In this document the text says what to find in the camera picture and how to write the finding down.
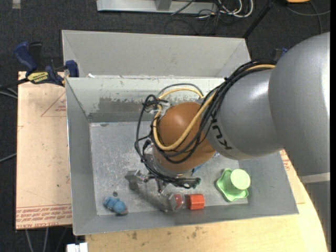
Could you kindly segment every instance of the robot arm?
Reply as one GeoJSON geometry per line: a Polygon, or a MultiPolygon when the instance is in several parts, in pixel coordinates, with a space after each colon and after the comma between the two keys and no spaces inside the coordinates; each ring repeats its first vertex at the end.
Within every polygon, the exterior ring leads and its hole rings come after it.
{"type": "Polygon", "coordinates": [[[135,147],[152,177],[191,187],[197,185],[188,179],[192,170],[216,151],[245,160],[285,148],[302,182],[308,181],[331,240],[330,33],[301,42],[276,65],[263,60],[242,65],[201,97],[164,111],[164,96],[144,104],[157,111],[146,144],[152,151],[140,152],[138,140],[135,147]]]}

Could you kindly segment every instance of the metal stand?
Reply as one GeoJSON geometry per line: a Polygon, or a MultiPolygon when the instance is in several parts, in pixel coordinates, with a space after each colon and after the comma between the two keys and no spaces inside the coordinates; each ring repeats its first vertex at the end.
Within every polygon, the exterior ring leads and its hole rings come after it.
{"type": "MultiPolygon", "coordinates": [[[[174,13],[188,1],[174,0],[97,0],[99,12],[148,12],[174,13]]],[[[208,2],[193,2],[182,11],[184,14],[198,14],[202,10],[216,10],[216,5],[208,2]]]]}

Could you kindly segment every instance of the yellow cable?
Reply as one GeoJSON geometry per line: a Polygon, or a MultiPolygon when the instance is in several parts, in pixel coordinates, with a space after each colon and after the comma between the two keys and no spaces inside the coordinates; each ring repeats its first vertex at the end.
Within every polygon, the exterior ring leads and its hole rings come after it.
{"type": "Polygon", "coordinates": [[[258,68],[267,68],[267,69],[273,69],[275,68],[275,65],[255,65],[247,69],[247,71],[258,69],[258,68]]]}
{"type": "Polygon", "coordinates": [[[167,95],[169,95],[169,94],[171,94],[171,93],[173,93],[173,92],[176,92],[176,91],[182,91],[182,90],[192,91],[192,92],[198,94],[198,96],[199,96],[200,98],[203,97],[202,94],[201,94],[198,90],[195,90],[195,89],[192,89],[192,88],[177,88],[177,89],[174,89],[174,90],[167,91],[167,92],[165,92],[164,94],[160,95],[160,96],[159,96],[159,99],[162,99],[162,98],[164,98],[165,96],[167,96],[167,95]]]}

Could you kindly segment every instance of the cardboard sheet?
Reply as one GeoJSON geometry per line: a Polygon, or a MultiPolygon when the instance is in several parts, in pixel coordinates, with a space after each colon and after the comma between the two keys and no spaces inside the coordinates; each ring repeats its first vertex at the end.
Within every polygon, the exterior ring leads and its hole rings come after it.
{"type": "Polygon", "coordinates": [[[16,229],[71,224],[65,89],[19,85],[17,124],[16,229]]]}

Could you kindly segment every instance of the blue clamp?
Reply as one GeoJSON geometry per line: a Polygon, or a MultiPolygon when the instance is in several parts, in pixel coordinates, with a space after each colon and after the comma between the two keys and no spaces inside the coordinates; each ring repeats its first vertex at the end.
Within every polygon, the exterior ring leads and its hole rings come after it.
{"type": "MultiPolygon", "coordinates": [[[[14,54],[18,61],[27,66],[26,79],[34,84],[50,83],[64,86],[64,78],[59,76],[51,66],[46,66],[45,71],[36,71],[37,65],[29,54],[28,42],[18,44],[14,49],[14,54]]],[[[66,61],[62,68],[68,69],[70,77],[79,77],[79,70],[74,60],[66,61]]]]}
{"type": "Polygon", "coordinates": [[[69,70],[69,76],[72,78],[79,77],[79,70],[77,64],[74,60],[69,60],[65,62],[65,67],[69,70]]]}
{"type": "Polygon", "coordinates": [[[118,198],[107,197],[103,205],[107,209],[116,212],[119,215],[126,215],[128,213],[125,203],[118,198]]]}

